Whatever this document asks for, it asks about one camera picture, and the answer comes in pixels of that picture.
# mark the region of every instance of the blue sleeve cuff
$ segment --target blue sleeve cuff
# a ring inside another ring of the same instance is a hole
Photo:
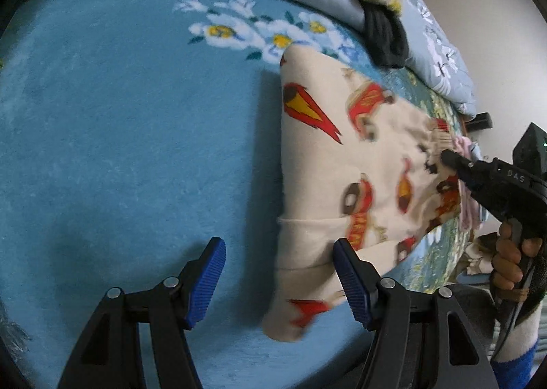
[[[502,363],[490,362],[499,389],[523,389],[528,384],[537,346],[538,343],[536,342],[528,352],[516,360]]]

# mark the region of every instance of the white wall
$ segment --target white wall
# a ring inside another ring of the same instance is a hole
[[[483,155],[511,162],[530,122],[547,130],[547,23],[532,0],[425,2],[463,55],[478,111],[492,116],[494,128],[472,138]]]

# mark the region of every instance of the metal screw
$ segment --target metal screw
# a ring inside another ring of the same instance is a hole
[[[395,281],[391,278],[382,278],[379,284],[386,289],[393,289],[395,287]]]
[[[163,285],[168,288],[177,287],[178,285],[178,278],[176,276],[169,276],[168,278],[165,278],[163,280]]]
[[[448,287],[441,287],[439,289],[439,295],[441,295],[443,298],[450,298],[452,296],[452,290],[450,290]]]
[[[113,287],[111,289],[108,289],[108,292],[106,292],[106,296],[110,299],[116,299],[118,296],[121,295],[121,289],[119,287]]]

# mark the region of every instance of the pink cloth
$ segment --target pink cloth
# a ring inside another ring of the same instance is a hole
[[[473,142],[465,136],[454,137],[456,152],[467,159],[471,159],[471,147]],[[461,212],[459,214],[459,228],[462,231],[477,230],[481,227],[480,205],[471,198],[471,192],[466,185],[459,181],[459,195],[462,199]]]

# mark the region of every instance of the finger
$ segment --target finger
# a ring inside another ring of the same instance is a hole
[[[543,241],[541,238],[525,239],[522,242],[522,252],[530,258],[535,258],[538,255],[542,244]]]
[[[513,290],[513,287],[515,287],[514,282],[505,279],[498,272],[494,273],[494,277],[492,278],[492,284],[494,284],[497,288],[501,290]]]
[[[513,264],[518,264],[522,259],[519,248],[510,239],[499,238],[496,241],[496,250],[503,259],[507,259]]]
[[[496,255],[492,259],[492,267],[505,279],[511,282],[517,283],[522,279],[522,270],[514,262],[510,262],[507,259],[502,258],[500,255]]]
[[[502,223],[499,226],[499,235],[502,238],[510,239],[511,238],[511,233],[512,233],[512,227],[511,227],[511,224],[508,223],[507,221]]]

